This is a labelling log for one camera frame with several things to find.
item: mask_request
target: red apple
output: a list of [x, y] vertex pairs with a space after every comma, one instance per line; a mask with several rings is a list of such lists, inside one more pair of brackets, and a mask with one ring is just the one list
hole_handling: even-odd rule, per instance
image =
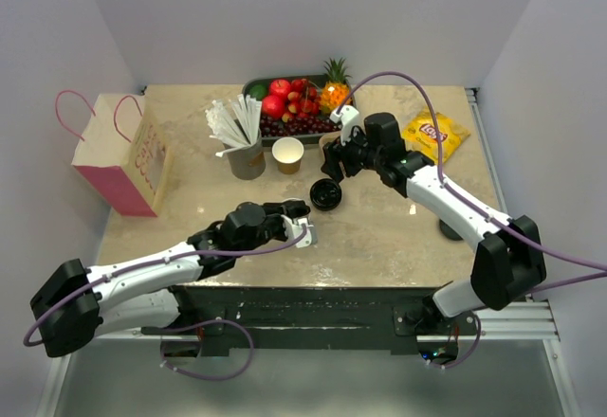
[[291, 90], [294, 92], [303, 92], [304, 90], [304, 81], [301, 79], [296, 79], [291, 83]]
[[286, 100], [286, 97], [291, 92], [291, 82], [285, 79], [277, 79], [269, 85], [269, 94]]
[[291, 114], [297, 114], [300, 112], [300, 104], [297, 101], [290, 102], [286, 108]]
[[299, 92], [291, 92], [286, 97], [289, 101], [299, 101], [300, 98], [302, 97], [302, 94]]
[[311, 100], [303, 100], [302, 101], [302, 112], [309, 114], [310, 112], [312, 112], [313, 106], [314, 106], [314, 103]]
[[268, 95], [262, 100], [262, 112], [267, 116], [278, 119], [285, 111], [285, 102], [276, 95]]

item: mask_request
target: black tray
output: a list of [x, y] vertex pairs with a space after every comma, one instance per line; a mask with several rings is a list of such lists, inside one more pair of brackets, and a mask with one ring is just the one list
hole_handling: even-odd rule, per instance
[[[301, 78], [308, 79], [314, 85], [320, 87], [321, 89], [329, 81], [329, 79], [323, 74], [312, 74], [312, 75], [304, 75], [304, 76], [277, 76], [276, 78], [253, 79], [252, 81], [247, 82], [245, 84], [245, 86], [243, 87], [243, 95], [246, 96], [248, 94], [248, 91], [251, 89], [251, 87], [253, 85], [257, 85], [258, 83], [264, 85], [266, 88], [269, 89], [269, 85], [273, 81], [276, 81], [277, 79], [285, 79], [289, 82], [292, 82], [292, 81], [295, 81], [296, 79], [301, 79]], [[348, 86], [348, 88], [352, 88], [349, 83], [347, 83], [346, 85]], [[357, 107], [356, 102], [354, 100], [354, 96], [352, 97], [352, 106]], [[303, 145], [310, 145], [310, 144], [318, 144], [319, 140], [321, 140], [321, 137], [323, 137], [324, 135], [327, 135], [327, 134], [328, 133], [317, 133], [315, 135], [295, 135], [295, 136], [289, 136], [289, 137], [295, 137], [295, 138], [299, 139]], [[274, 137], [274, 136], [262, 137], [262, 145], [264, 147], [271, 147], [274, 144], [274, 142], [276, 142], [278, 139], [280, 139], [280, 137]]]

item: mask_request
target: basket of fruit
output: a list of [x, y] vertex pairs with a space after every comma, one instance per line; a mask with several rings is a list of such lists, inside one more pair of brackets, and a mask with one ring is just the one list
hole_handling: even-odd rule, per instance
[[[350, 92], [344, 63], [331, 59], [325, 62], [325, 74], [255, 79], [243, 87], [243, 95], [262, 100], [259, 126], [264, 147], [285, 136], [317, 144], [323, 135], [339, 129], [329, 115]], [[348, 104], [356, 107], [354, 97]]]

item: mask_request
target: white cup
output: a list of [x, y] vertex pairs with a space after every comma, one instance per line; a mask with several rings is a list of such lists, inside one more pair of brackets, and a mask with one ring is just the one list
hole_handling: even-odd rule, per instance
[[282, 173], [295, 173], [300, 169], [304, 145], [295, 137], [281, 137], [272, 145], [272, 156]]

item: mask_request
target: green fruit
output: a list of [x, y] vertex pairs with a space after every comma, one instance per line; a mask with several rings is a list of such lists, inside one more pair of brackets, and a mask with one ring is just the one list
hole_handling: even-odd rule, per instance
[[267, 96], [267, 89], [262, 84], [258, 83], [257, 85], [253, 85], [251, 87], [248, 94], [251, 98], [261, 101]]

